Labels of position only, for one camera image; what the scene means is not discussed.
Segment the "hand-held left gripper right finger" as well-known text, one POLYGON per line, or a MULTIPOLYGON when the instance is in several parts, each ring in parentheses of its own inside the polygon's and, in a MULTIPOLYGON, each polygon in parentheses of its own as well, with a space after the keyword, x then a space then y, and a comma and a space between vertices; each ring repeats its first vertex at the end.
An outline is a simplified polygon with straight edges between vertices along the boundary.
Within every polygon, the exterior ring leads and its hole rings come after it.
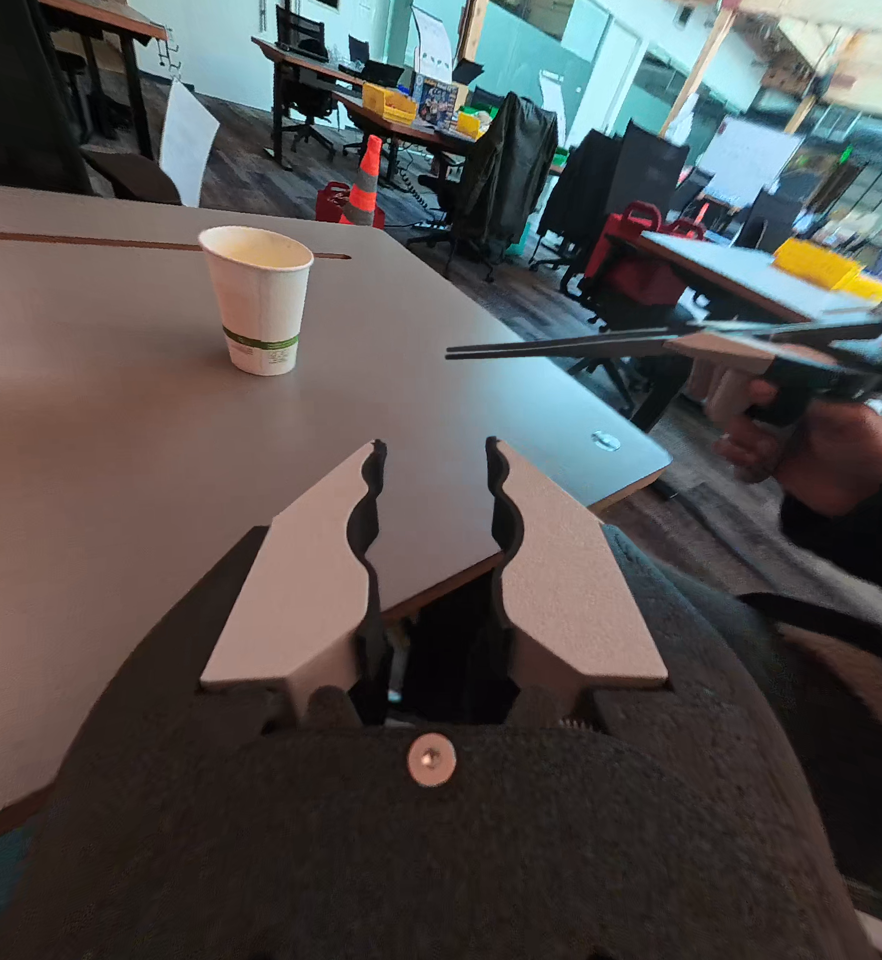
POLYGON ((485 441, 493 498, 487 676, 561 716, 598 690, 668 690, 667 666, 590 509, 502 438, 485 441))

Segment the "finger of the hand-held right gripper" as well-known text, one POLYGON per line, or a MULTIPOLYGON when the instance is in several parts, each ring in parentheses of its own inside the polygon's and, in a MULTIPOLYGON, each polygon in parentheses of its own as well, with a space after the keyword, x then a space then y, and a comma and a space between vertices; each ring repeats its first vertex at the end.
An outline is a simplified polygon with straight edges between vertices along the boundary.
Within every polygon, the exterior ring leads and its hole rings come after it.
POLYGON ((664 348, 694 361, 707 361, 732 370, 765 370, 775 360, 768 345, 716 332, 695 332, 669 339, 664 348))

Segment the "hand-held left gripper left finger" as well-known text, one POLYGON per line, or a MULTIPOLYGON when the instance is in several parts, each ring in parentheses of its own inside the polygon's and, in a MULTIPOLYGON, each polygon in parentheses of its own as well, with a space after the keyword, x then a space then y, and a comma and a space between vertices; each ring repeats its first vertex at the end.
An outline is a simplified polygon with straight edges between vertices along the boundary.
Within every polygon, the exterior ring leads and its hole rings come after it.
POLYGON ((367 553, 379 534, 387 447, 364 443, 272 520, 200 676, 204 690, 261 687, 300 722, 322 688, 382 724, 392 649, 367 553))

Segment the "long metal tweezers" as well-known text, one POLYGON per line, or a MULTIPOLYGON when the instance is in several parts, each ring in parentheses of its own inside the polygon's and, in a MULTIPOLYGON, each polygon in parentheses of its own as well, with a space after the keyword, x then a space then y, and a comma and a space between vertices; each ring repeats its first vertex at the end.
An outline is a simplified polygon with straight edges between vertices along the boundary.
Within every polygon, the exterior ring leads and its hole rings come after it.
POLYGON ((761 342, 826 346, 835 340, 873 340, 882 335, 882 317, 874 314, 842 315, 808 322, 765 323, 745 320, 693 320, 671 328, 645 328, 600 333, 587 337, 531 342, 501 342, 451 346, 447 360, 498 358, 573 358, 594 362, 603 359, 646 358, 674 354, 673 341, 696 334, 746 337, 761 342))

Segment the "white paper cup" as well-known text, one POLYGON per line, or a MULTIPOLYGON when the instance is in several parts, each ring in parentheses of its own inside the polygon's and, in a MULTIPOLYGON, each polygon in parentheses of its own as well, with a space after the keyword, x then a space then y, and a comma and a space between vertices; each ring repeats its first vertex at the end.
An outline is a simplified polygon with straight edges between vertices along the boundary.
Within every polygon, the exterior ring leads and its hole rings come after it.
POLYGON ((243 225, 208 228, 198 242, 232 365, 256 377, 290 373, 314 253, 287 236, 243 225))

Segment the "person's right forearm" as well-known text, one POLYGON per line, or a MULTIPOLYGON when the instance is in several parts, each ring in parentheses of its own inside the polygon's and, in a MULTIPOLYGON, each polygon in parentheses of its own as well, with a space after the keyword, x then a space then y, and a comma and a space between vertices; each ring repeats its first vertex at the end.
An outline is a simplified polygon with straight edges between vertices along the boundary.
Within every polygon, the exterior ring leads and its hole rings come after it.
POLYGON ((787 495, 780 526, 795 546, 882 589, 882 486, 836 518, 810 510, 787 495))

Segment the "white-topped desk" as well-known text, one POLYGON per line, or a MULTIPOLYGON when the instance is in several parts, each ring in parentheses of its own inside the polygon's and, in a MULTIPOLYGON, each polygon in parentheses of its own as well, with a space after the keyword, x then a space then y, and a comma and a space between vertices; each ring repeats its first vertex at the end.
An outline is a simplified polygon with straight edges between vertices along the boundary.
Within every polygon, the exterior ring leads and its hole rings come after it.
POLYGON ((670 267, 685 290, 707 297, 714 321, 786 324, 871 314, 865 301, 793 278, 758 250, 652 232, 635 246, 670 267))

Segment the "long wooden desk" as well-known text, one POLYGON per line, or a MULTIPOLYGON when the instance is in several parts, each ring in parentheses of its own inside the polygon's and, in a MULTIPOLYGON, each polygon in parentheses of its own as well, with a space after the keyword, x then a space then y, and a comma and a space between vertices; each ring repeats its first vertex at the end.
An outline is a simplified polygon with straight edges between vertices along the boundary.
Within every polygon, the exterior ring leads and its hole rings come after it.
POLYGON ((371 133, 381 137, 387 150, 387 181, 390 181, 396 172, 399 148, 402 144, 416 145, 427 150, 439 160, 442 166, 449 166, 460 157, 465 158, 475 144, 473 140, 460 135, 455 130, 429 126, 417 120, 407 124, 370 109, 363 101, 364 80, 339 66, 322 63, 256 35, 251 37, 251 42, 274 66, 275 109, 272 132, 274 149, 271 155, 284 169, 289 168, 283 160, 282 136, 285 133, 314 138, 329 152, 333 150, 331 142, 312 124, 311 116, 301 125, 284 126, 285 83, 287 81, 307 83, 308 75, 313 75, 314 84, 319 89, 327 90, 331 98, 342 105, 352 118, 360 121, 364 136, 371 133))

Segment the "person's right hand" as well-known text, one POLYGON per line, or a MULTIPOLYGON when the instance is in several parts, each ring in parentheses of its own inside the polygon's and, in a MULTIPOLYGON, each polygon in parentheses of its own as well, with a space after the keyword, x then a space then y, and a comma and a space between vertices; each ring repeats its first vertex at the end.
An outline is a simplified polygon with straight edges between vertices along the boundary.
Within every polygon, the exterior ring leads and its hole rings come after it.
POLYGON ((813 400, 787 440, 745 414, 713 446, 742 472, 773 478, 823 517, 842 517, 882 487, 882 416, 856 402, 813 400))

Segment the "yellow parts bin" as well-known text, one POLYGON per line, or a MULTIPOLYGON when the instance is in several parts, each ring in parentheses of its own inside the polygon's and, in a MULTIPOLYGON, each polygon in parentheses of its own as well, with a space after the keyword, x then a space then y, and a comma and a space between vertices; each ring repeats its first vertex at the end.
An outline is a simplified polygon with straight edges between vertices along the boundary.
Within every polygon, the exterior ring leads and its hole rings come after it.
POLYGON ((841 292, 872 305, 882 302, 882 281, 855 259, 827 247, 789 238, 773 254, 773 265, 795 278, 829 292, 841 292))
POLYGON ((362 106, 387 122, 405 127, 410 127, 418 115, 418 105, 409 95, 369 81, 362 86, 362 106))

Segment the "red bag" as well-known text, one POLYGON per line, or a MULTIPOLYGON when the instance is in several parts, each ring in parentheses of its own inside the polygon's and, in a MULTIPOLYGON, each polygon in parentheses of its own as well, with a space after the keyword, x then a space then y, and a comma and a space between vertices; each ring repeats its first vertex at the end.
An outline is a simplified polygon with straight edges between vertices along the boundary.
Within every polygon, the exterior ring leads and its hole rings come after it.
POLYGON ((643 307, 673 307, 685 290, 673 270, 638 251, 644 233, 702 241, 706 229, 687 218, 669 224, 650 202, 633 200, 621 213, 610 214, 601 229, 579 283, 582 299, 598 302, 601 294, 621 294, 643 307))

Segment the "whiteboard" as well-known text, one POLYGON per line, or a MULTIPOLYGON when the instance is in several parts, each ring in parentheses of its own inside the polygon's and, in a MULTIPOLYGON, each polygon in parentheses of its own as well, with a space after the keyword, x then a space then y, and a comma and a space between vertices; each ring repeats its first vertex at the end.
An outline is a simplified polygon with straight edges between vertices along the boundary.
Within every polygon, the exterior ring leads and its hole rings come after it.
POLYGON ((729 208, 750 207, 780 180, 802 143, 798 134, 726 117, 698 162, 698 169, 710 175, 704 194, 729 208))

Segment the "jacket-draped office chair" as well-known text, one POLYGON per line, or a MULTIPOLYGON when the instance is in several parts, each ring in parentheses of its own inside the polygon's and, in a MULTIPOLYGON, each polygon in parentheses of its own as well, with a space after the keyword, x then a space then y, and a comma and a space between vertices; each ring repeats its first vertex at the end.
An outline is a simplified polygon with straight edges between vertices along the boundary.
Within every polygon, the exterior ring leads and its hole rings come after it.
POLYGON ((422 175, 444 214, 408 248, 446 242, 449 257, 461 254, 493 270, 519 242, 546 183, 558 146, 554 112, 510 92, 487 132, 465 157, 458 181, 422 175))

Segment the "orange traffic cone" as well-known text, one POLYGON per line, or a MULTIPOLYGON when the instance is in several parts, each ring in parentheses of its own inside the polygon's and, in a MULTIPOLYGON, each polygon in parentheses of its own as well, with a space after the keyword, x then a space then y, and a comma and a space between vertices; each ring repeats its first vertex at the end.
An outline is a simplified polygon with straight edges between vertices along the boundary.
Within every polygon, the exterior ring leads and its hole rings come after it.
POLYGON ((356 178, 341 209, 340 224, 383 229, 384 217, 377 206, 382 145, 379 136, 368 136, 356 178))

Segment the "black mesh office chair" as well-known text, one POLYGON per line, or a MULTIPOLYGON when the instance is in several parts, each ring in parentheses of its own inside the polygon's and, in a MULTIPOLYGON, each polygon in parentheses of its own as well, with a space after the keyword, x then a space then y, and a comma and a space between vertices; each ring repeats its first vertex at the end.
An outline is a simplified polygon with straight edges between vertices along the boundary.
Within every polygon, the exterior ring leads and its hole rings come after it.
POLYGON ((0 186, 93 196, 91 171, 117 198, 182 203, 157 162, 80 144, 39 4, 0 2, 0 186))

